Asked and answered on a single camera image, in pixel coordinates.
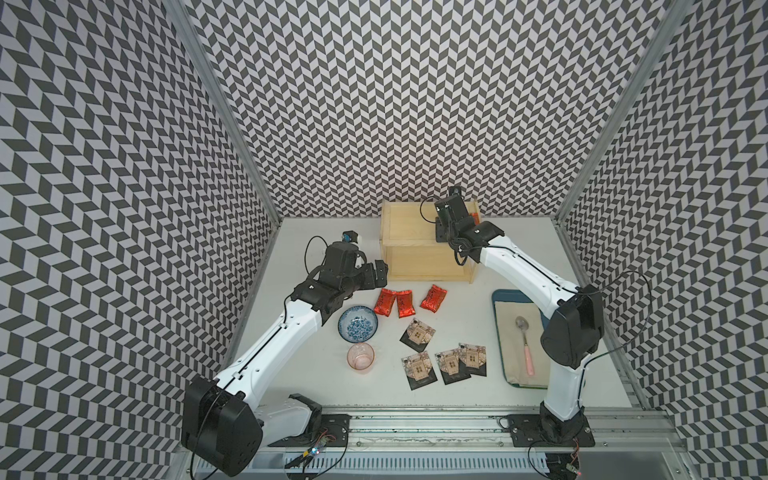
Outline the pink handled metal spoon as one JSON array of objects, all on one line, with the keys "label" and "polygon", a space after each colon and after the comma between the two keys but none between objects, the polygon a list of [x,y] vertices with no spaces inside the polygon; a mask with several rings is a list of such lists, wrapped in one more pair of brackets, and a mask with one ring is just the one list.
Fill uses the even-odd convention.
[{"label": "pink handled metal spoon", "polygon": [[515,320],[515,323],[522,335],[526,373],[529,377],[533,377],[535,375],[535,365],[532,359],[532,353],[527,338],[529,324],[528,321],[522,316],[518,316]]}]

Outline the black tea bag house print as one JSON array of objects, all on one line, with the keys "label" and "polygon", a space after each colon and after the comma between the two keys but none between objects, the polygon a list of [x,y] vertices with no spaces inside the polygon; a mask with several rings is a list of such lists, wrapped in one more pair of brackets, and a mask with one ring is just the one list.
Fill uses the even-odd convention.
[{"label": "black tea bag house print", "polygon": [[436,360],[445,385],[467,380],[471,377],[463,361],[460,348],[439,352],[436,354]]},{"label": "black tea bag house print", "polygon": [[401,364],[411,391],[437,381],[434,366],[426,351],[402,358]]},{"label": "black tea bag house print", "polygon": [[461,359],[466,370],[473,376],[487,376],[487,352],[486,347],[472,344],[459,344]]},{"label": "black tea bag house print", "polygon": [[436,330],[433,327],[414,318],[400,337],[400,342],[416,352],[423,352],[435,333]]}]

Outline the aluminium mounting rail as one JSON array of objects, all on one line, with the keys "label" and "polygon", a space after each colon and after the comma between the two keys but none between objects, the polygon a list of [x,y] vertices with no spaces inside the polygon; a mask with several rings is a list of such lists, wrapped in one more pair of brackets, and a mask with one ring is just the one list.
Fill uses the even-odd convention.
[{"label": "aluminium mounting rail", "polygon": [[597,408],[595,447],[515,447],[506,417],[533,407],[331,408],[352,417],[348,445],[324,447],[308,466],[300,447],[262,447],[243,479],[697,479],[668,416]]}]

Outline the pink translucent cup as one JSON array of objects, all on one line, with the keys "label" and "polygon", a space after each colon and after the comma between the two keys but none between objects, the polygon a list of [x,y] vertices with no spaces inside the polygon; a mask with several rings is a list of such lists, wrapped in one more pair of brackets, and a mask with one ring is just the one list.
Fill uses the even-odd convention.
[{"label": "pink translucent cup", "polygon": [[375,358],[375,350],[365,342],[353,344],[346,356],[348,366],[357,373],[367,373]]}]

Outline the blue patterned ceramic bowl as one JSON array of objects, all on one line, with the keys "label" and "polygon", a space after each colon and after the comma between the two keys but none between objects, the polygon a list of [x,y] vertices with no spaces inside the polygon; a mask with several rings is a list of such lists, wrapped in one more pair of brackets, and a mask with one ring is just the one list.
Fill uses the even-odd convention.
[{"label": "blue patterned ceramic bowl", "polygon": [[377,332],[379,320],[373,309],[353,306],[344,311],[338,320],[338,333],[349,343],[364,343]]}]

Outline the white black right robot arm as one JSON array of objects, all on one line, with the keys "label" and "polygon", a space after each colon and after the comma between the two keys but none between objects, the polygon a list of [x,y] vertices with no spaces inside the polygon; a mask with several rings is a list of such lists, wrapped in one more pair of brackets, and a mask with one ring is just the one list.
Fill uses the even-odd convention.
[{"label": "white black right robot arm", "polygon": [[568,428],[580,427],[586,370],[605,330],[599,289],[562,279],[524,253],[494,223],[477,223],[458,187],[435,202],[435,211],[456,262],[470,258],[495,271],[517,286],[547,319],[540,344],[551,367],[540,407],[541,425],[561,435]]}]

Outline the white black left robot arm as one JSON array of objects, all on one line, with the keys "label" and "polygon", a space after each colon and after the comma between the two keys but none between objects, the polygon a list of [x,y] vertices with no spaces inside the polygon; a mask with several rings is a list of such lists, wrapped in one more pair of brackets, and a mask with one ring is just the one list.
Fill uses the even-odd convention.
[{"label": "white black left robot arm", "polygon": [[197,376],[183,399],[181,444],[215,472],[240,474],[262,446],[314,443],[321,406],[301,394],[265,405],[269,386],[300,347],[357,291],[387,284],[388,266],[368,260],[353,232],[329,244],[321,263],[284,299],[266,332],[214,378]]}]

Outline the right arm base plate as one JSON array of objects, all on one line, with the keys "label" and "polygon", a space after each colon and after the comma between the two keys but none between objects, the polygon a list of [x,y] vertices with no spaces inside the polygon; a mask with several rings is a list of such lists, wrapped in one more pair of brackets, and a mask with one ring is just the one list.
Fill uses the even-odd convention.
[{"label": "right arm base plate", "polygon": [[566,421],[540,414],[511,414],[506,417],[515,447],[595,447],[596,440],[585,415]]}]

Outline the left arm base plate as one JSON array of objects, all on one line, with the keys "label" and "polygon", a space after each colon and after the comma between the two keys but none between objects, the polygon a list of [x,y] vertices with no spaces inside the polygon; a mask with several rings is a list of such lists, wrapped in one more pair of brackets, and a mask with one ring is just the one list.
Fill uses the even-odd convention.
[{"label": "left arm base plate", "polygon": [[270,447],[311,447],[322,437],[329,437],[330,447],[348,445],[350,421],[347,414],[321,414],[310,420],[307,430],[295,437],[286,437],[270,444]]}]

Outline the light wooden two-tier shelf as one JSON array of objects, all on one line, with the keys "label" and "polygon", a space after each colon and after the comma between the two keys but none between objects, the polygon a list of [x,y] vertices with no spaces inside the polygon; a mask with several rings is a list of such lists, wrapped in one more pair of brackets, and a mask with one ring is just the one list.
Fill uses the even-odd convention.
[{"label": "light wooden two-tier shelf", "polygon": [[432,202],[384,201],[381,206],[380,250],[391,281],[472,283],[476,264],[459,266],[446,242],[437,242],[437,214]]}]

